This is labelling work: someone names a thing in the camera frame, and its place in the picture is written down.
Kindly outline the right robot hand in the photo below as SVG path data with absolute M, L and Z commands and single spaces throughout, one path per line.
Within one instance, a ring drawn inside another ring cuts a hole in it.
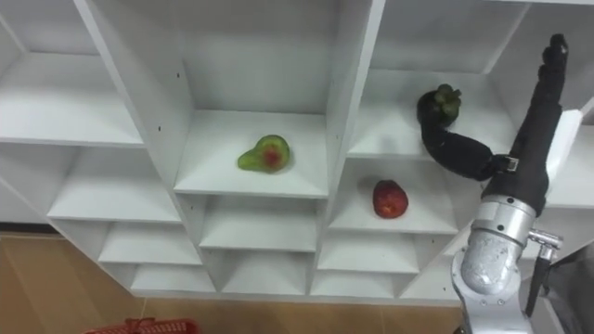
M 507 154 L 495 154 L 487 145 L 453 133 L 446 109 L 458 109 L 461 92 L 448 84 L 425 93 L 417 103 L 420 136 L 429 155 L 451 173 L 487 181 L 482 196 L 517 199 L 539 215 L 552 181 L 546 160 L 563 114 L 560 104 L 565 84 L 569 47 L 561 33 L 550 37 L 543 50 L 530 105 Z

